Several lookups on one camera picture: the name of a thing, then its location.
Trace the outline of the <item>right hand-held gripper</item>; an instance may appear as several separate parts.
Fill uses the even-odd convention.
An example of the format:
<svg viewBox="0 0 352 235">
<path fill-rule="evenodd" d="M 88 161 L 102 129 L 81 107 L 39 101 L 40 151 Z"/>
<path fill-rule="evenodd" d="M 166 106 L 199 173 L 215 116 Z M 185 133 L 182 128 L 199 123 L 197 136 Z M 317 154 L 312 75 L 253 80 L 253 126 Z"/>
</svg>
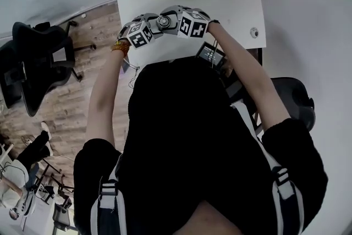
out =
<svg viewBox="0 0 352 235">
<path fill-rule="evenodd" d="M 174 15 L 178 22 L 178 27 L 168 27 L 163 29 L 164 34 L 177 35 L 179 38 L 183 39 L 201 39 L 204 37 L 208 24 L 210 22 L 210 17 L 202 10 L 184 10 L 183 7 L 179 5 L 173 5 L 167 7 L 161 11 L 160 16 L 171 17 Z"/>
</svg>

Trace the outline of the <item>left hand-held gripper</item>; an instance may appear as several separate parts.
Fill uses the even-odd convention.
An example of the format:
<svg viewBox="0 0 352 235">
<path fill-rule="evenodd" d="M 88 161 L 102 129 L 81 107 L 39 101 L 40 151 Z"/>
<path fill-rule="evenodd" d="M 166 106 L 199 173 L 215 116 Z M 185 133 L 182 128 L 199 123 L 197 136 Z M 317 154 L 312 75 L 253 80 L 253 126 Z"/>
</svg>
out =
<svg viewBox="0 0 352 235">
<path fill-rule="evenodd" d="M 126 23 L 120 30 L 117 40 L 125 40 L 135 49 L 152 43 L 155 37 L 163 36 L 163 32 L 156 30 L 156 19 L 159 17 L 155 13 L 145 13 L 135 17 Z"/>
</svg>

